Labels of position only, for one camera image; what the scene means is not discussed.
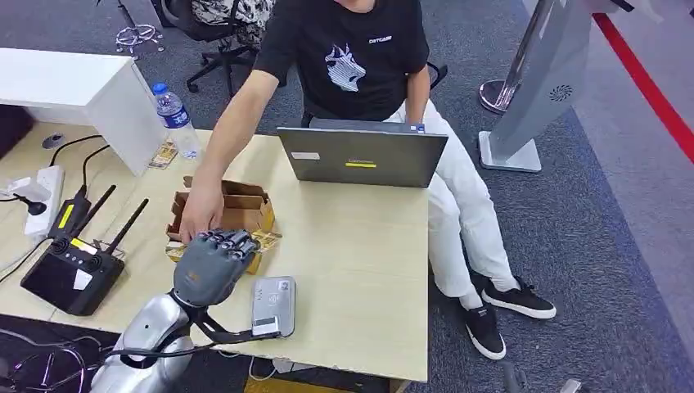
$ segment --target white pants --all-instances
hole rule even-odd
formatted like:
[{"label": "white pants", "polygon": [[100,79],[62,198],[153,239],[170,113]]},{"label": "white pants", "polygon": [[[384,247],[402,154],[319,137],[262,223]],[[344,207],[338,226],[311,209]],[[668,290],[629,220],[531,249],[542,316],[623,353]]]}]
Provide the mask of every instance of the white pants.
[{"label": "white pants", "polygon": [[[405,105],[386,121],[405,122]],[[461,228],[470,266],[484,276],[512,282],[514,278],[487,186],[460,139],[431,100],[426,103],[424,125],[427,133],[448,135],[429,185],[429,260],[436,285],[451,297],[475,291],[462,254]]]}]

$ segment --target white shoe sole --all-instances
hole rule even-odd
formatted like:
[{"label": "white shoe sole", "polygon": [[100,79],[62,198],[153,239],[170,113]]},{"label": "white shoe sole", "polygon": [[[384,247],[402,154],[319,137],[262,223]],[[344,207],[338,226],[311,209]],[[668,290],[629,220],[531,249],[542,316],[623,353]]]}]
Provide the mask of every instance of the white shoe sole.
[{"label": "white shoe sole", "polygon": [[554,307],[552,307],[552,309],[529,309],[528,307],[523,307],[522,305],[514,305],[513,303],[507,303],[505,301],[494,299],[493,297],[487,295],[486,291],[482,291],[482,300],[497,307],[503,307],[504,309],[512,309],[517,313],[527,315],[531,318],[550,319],[554,318],[554,316],[557,315],[557,309]]},{"label": "white shoe sole", "polygon": [[506,356],[506,343],[503,342],[503,337],[501,337],[501,343],[503,345],[503,349],[499,353],[494,353],[491,350],[488,350],[484,348],[479,341],[475,338],[475,336],[472,336],[472,332],[470,332],[470,328],[468,326],[465,326],[465,329],[467,329],[467,335],[470,336],[470,339],[472,340],[472,345],[477,348],[477,350],[484,355],[485,357],[492,359],[492,360],[501,360],[503,359],[504,356]]}]

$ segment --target black sneaker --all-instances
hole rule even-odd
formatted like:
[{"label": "black sneaker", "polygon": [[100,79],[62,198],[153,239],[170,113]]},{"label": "black sneaker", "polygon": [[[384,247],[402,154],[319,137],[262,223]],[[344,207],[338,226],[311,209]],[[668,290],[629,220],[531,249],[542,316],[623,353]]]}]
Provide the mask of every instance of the black sneaker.
[{"label": "black sneaker", "polygon": [[490,282],[482,291],[482,299],[491,305],[512,309],[532,318],[550,319],[557,315],[557,309],[552,303],[535,295],[534,286],[526,284],[520,277],[514,277],[520,289],[501,292]]},{"label": "black sneaker", "polygon": [[479,309],[462,309],[467,334],[472,345],[484,356],[500,360],[506,356],[506,344],[497,329],[497,317],[489,305]]}]

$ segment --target gray laptop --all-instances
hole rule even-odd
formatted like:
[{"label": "gray laptop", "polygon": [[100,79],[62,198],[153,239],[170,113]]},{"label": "gray laptop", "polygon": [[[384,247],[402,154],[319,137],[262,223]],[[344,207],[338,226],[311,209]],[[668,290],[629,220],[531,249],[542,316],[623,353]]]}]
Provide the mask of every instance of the gray laptop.
[{"label": "gray laptop", "polygon": [[278,127],[298,180],[429,187],[448,136],[406,124],[314,119]]}]

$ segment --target blue bottle label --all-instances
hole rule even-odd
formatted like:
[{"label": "blue bottle label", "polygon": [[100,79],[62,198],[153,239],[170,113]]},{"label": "blue bottle label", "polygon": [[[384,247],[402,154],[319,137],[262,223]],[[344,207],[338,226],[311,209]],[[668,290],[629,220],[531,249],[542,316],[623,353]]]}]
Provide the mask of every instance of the blue bottle label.
[{"label": "blue bottle label", "polygon": [[191,121],[185,107],[181,107],[181,110],[173,115],[160,115],[160,118],[167,129],[180,129]]}]

